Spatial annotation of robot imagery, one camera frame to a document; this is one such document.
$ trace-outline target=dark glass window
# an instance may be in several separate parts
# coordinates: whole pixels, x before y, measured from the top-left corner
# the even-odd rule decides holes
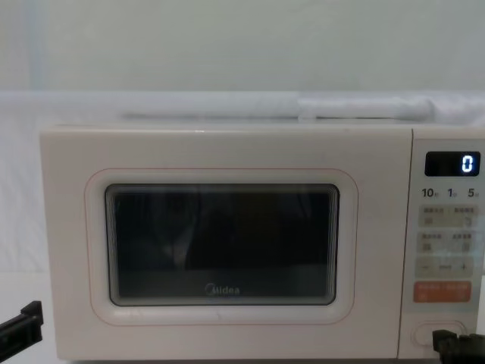
[[[330,184],[114,184],[105,192],[119,306],[327,305],[339,192]]]

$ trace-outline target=microwave oven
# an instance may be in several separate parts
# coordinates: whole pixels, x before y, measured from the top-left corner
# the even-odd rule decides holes
[[[476,330],[485,128],[42,132],[62,359],[432,358]]]

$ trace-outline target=door release button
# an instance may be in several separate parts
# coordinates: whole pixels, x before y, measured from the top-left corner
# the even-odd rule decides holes
[[[458,335],[466,334],[465,327],[458,321],[451,322],[426,322],[419,325],[413,332],[412,338],[415,344],[422,347],[433,346],[433,331],[448,330]]]

